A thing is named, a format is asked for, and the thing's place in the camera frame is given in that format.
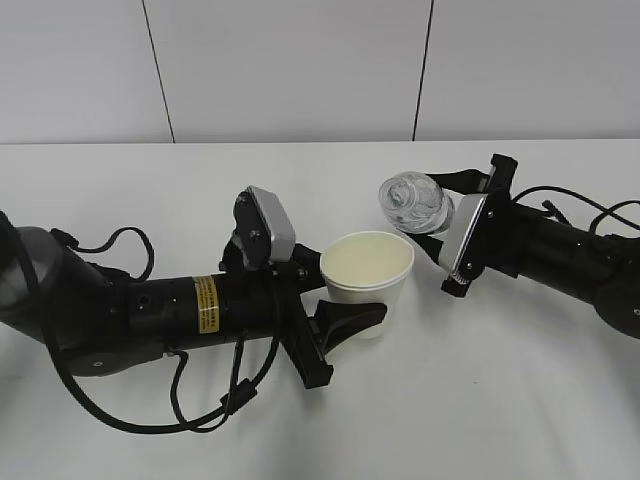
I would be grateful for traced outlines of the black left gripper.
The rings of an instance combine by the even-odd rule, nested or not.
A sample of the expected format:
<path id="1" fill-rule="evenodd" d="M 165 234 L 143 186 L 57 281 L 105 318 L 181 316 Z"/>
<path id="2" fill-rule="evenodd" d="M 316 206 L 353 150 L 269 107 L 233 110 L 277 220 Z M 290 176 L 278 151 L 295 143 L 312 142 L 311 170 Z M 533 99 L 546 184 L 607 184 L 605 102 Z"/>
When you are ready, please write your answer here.
<path id="1" fill-rule="evenodd" d="M 225 246 L 220 262 L 224 304 L 220 325 L 237 327 L 249 337 L 272 338 L 265 363 L 251 380 L 254 386 L 264 380 L 282 346 L 305 388 L 324 387 L 334 373 L 324 353 L 383 322 L 384 303 L 321 300 L 314 324 L 305 313 L 301 295 L 325 286 L 320 259 L 320 252 L 297 243 L 289 261 L 248 271 L 239 249 L 231 241 Z"/>

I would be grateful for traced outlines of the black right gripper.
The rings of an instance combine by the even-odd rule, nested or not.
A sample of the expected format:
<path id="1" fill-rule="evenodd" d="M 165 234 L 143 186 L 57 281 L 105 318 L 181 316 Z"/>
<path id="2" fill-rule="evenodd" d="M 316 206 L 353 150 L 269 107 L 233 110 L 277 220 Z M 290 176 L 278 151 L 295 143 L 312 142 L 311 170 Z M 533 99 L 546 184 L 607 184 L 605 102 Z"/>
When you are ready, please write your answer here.
<path id="1" fill-rule="evenodd" d="M 462 275 L 469 280 L 469 283 L 461 285 L 446 273 L 447 278 L 441 285 L 441 289 L 445 293 L 456 298 L 462 298 L 466 295 L 471 283 L 499 254 L 502 244 L 507 238 L 509 213 L 512 206 L 510 189 L 518 162 L 509 156 L 495 154 L 492 156 L 490 164 L 491 169 L 487 173 L 477 169 L 465 169 L 450 173 L 428 174 L 428 177 L 441 189 L 458 193 L 461 195 L 461 199 L 464 195 L 469 194 L 488 195 L 481 218 L 463 257 L 467 263 L 467 269 L 463 270 Z M 435 265 L 441 265 L 440 254 L 444 245 L 443 240 L 430 234 L 410 233 L 409 238 L 427 254 Z"/>

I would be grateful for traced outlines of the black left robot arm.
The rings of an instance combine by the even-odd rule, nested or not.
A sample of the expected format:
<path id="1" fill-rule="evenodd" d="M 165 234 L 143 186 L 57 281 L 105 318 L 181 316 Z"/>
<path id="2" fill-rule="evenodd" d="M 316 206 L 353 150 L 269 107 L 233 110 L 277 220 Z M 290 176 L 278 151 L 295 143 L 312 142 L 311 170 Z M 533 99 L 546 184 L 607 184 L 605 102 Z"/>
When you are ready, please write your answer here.
<path id="1" fill-rule="evenodd" d="M 313 315 L 304 293 L 324 286 L 317 252 L 288 242 L 275 259 L 272 227 L 256 211 L 236 212 L 218 273 L 150 279 L 83 260 L 59 230 L 1 224 L 1 320 L 42 341 L 49 324 L 71 374 L 106 376 L 177 350 L 273 338 L 306 388 L 329 383 L 326 355 L 379 325 L 380 302 L 320 301 Z"/>

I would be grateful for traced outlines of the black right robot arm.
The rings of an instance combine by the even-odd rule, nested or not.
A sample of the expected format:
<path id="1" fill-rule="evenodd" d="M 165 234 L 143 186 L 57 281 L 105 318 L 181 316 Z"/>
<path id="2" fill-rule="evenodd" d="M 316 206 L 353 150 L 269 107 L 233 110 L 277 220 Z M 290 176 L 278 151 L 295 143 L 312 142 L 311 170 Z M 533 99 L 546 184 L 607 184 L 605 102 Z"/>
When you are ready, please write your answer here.
<path id="1" fill-rule="evenodd" d="M 488 173 L 432 175 L 440 189 L 462 196 L 445 239 L 412 237 L 446 272 L 442 290 L 463 298 L 486 269 L 524 276 L 593 306 L 610 327 L 638 337 L 639 241 L 596 232 L 604 218 L 619 216 L 618 208 L 600 206 L 587 230 L 576 228 L 555 207 L 526 206 L 511 194 L 517 166 L 495 154 Z"/>

